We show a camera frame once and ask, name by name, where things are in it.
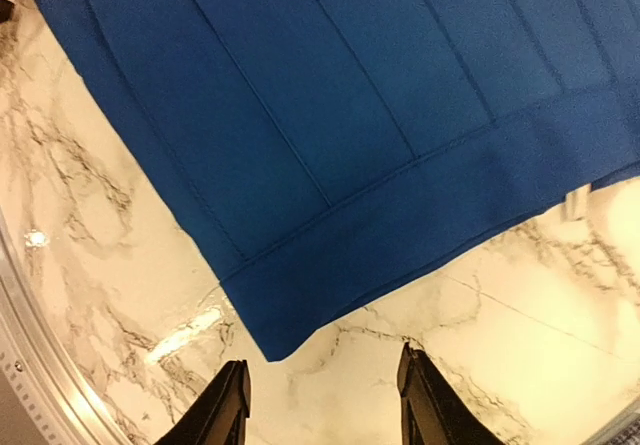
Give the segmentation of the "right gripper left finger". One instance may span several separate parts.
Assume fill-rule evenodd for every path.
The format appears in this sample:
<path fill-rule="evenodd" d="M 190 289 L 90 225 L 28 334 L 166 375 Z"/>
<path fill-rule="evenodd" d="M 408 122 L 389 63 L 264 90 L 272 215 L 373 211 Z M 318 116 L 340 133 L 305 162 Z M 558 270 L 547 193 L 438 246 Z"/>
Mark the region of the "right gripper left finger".
<path fill-rule="evenodd" d="M 242 445 L 249 416 L 249 367 L 231 360 L 156 445 Z"/>

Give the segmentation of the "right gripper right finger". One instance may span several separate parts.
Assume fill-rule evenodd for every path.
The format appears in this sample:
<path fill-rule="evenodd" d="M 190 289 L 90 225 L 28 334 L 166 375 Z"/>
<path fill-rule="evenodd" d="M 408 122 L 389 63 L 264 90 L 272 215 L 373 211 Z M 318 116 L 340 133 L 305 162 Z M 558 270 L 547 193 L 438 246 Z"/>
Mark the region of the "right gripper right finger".
<path fill-rule="evenodd" d="M 500 445 L 464 404 L 428 355 L 403 346 L 398 367 L 404 444 Z"/>

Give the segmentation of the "blue pleated skirt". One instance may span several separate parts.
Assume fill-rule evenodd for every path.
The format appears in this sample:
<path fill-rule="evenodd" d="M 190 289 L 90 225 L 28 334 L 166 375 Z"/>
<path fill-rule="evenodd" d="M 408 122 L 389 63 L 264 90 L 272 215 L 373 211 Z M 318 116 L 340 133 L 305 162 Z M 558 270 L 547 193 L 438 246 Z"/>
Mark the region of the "blue pleated skirt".
<path fill-rule="evenodd" d="M 639 172 L 639 0 L 35 0 L 266 359 Z"/>

